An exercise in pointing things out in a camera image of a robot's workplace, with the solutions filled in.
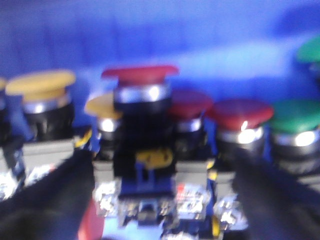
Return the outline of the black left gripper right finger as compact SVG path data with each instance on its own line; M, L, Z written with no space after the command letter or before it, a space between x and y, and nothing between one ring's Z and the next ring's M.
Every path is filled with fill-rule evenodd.
M232 155L251 240L318 240L320 192L247 150Z

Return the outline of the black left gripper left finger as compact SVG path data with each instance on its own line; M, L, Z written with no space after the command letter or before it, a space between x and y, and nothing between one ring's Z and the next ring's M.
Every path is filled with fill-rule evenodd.
M0 203L2 240L74 240L95 185L93 154L75 151L55 170Z

